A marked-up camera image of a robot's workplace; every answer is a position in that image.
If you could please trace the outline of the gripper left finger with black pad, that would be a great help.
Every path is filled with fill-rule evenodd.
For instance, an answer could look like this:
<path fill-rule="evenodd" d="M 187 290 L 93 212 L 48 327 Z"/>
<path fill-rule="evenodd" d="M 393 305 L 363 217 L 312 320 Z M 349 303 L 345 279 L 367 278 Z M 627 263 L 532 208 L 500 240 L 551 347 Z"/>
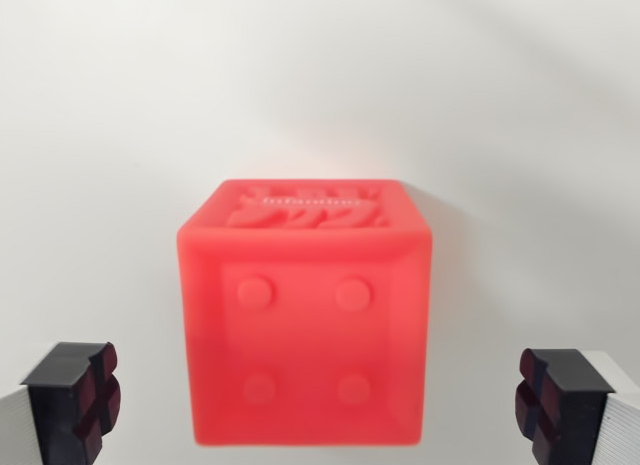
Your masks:
<path fill-rule="evenodd" d="M 115 427 L 121 388 L 110 342 L 59 342 L 1 392 L 3 464 L 93 464 Z"/>

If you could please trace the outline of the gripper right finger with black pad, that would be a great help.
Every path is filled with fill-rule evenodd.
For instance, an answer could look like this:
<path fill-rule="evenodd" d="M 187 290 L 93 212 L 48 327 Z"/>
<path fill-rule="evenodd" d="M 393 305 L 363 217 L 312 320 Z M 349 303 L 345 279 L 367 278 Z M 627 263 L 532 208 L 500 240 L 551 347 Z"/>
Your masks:
<path fill-rule="evenodd" d="M 544 465 L 637 464 L 639 385 L 602 351 L 525 349 L 515 416 Z"/>

